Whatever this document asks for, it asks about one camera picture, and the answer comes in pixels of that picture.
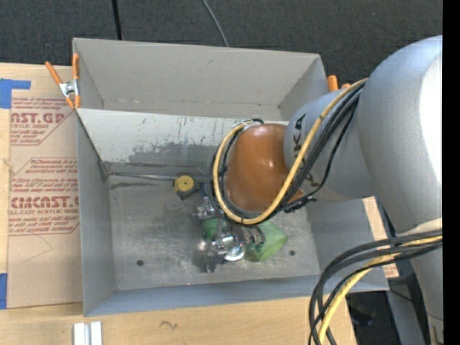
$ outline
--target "yellow disc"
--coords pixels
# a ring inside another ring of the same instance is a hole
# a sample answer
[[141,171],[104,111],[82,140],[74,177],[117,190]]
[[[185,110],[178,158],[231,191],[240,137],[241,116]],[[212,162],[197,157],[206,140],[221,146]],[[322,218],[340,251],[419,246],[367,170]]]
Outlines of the yellow disc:
[[193,188],[194,185],[195,181],[189,175],[181,175],[174,180],[174,189],[176,192],[188,192]]

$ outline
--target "blue tape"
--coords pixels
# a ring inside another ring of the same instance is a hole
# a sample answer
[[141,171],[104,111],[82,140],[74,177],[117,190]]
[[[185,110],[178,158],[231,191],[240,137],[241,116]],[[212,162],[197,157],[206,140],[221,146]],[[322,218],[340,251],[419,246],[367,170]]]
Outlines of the blue tape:
[[0,109],[12,107],[14,89],[30,89],[30,80],[0,79]]
[[6,273],[0,273],[0,309],[6,309]]

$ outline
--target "yellow cable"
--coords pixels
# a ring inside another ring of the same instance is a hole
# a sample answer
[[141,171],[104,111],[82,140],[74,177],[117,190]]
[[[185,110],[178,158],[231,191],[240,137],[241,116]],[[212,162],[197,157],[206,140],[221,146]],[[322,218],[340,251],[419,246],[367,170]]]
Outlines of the yellow cable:
[[[427,243],[437,242],[437,241],[439,241],[441,239],[442,239],[442,236],[436,236],[434,238],[419,239],[419,240],[415,240],[415,241],[409,241],[408,243],[403,244],[403,246],[406,247],[406,246],[411,246],[411,245],[427,244]],[[401,253],[392,253],[392,254],[386,254],[385,256],[376,257],[373,260],[369,261],[367,264],[365,264],[364,267],[375,265],[376,263],[390,261],[393,257],[395,257],[395,256],[397,256],[399,254],[401,254]],[[337,307],[339,306],[339,303],[341,302],[341,300],[350,291],[350,289],[358,281],[360,281],[363,278],[363,276],[365,276],[371,269],[372,268],[369,268],[367,270],[358,272],[354,276],[350,277],[344,283],[344,286],[337,292],[337,295],[331,301],[329,309],[326,311],[326,314],[325,314],[325,316],[324,316],[324,318],[323,318],[323,320],[321,322],[321,327],[319,328],[319,332],[318,332],[318,337],[319,337],[320,343],[323,343],[324,336],[326,335],[326,330],[329,327],[331,319],[332,319],[334,313],[336,312]]]
[[305,138],[305,141],[302,144],[302,147],[300,148],[298,156],[295,158],[294,164],[290,169],[289,174],[286,177],[286,180],[284,184],[282,185],[280,191],[278,192],[276,198],[274,201],[270,204],[267,210],[265,212],[261,213],[257,217],[254,218],[242,218],[240,216],[237,216],[235,213],[233,213],[230,208],[225,204],[221,191],[219,189],[219,164],[221,161],[221,156],[222,152],[224,151],[224,147],[228,140],[235,134],[237,131],[242,129],[243,127],[246,126],[246,124],[240,124],[236,128],[234,128],[227,136],[224,138],[222,141],[217,154],[216,154],[216,159],[214,160],[213,164],[213,184],[214,184],[214,192],[216,193],[216,198],[218,201],[218,204],[222,208],[222,210],[225,212],[225,214],[232,220],[245,224],[245,225],[253,225],[253,224],[258,224],[261,221],[264,221],[280,204],[282,198],[285,196],[286,192],[288,191],[288,188],[290,187],[291,182],[294,179],[294,176],[296,172],[298,171],[300,164],[302,163],[302,159],[305,156],[305,153],[307,152],[308,147],[310,146],[311,142],[313,141],[313,137],[315,133],[318,131],[319,126],[323,122],[324,118],[331,112],[331,110],[334,108],[334,106],[343,98],[345,97],[348,93],[353,91],[356,87],[360,86],[363,82],[365,82],[367,79],[362,79],[353,85],[349,86],[345,91],[341,92],[321,113],[321,115],[316,119],[315,124],[311,127],[311,130],[309,131],[307,137]]

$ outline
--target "orange clip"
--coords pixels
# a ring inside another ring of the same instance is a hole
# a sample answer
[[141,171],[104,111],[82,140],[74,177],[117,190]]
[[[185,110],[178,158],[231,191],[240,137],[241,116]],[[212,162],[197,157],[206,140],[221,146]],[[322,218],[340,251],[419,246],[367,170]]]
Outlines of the orange clip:
[[80,91],[78,88],[78,81],[80,80],[80,66],[78,64],[79,60],[80,60],[80,57],[78,56],[78,54],[77,53],[73,54],[72,69],[73,69],[73,80],[75,84],[75,107],[77,108],[80,108],[80,102],[81,102]]
[[334,92],[339,89],[339,82],[337,81],[337,77],[335,75],[330,75],[328,77],[328,89],[329,92]]
[[[52,79],[59,85],[60,90],[63,92],[63,95],[65,96],[65,100],[67,101],[67,104],[70,106],[72,110],[75,109],[75,107],[80,107],[81,103],[81,97],[80,93],[78,90],[78,81],[80,80],[80,66],[78,65],[78,54],[73,54],[72,57],[72,69],[73,69],[73,80],[67,83],[63,83],[61,80],[58,72],[50,62],[46,62],[45,66],[46,68],[50,71],[50,74],[52,76]],[[75,104],[72,102],[72,100],[69,97],[70,92],[75,92]]]

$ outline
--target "floor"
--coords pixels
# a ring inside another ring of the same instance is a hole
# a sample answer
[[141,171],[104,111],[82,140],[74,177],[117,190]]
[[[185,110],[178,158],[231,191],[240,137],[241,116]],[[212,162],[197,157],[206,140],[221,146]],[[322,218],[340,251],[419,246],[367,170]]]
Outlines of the floor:
[[[118,0],[124,40],[319,53],[339,84],[443,33],[443,0]],[[69,65],[73,37],[116,39],[110,0],[0,0],[0,61]],[[398,344],[383,293],[357,295],[361,345]]]

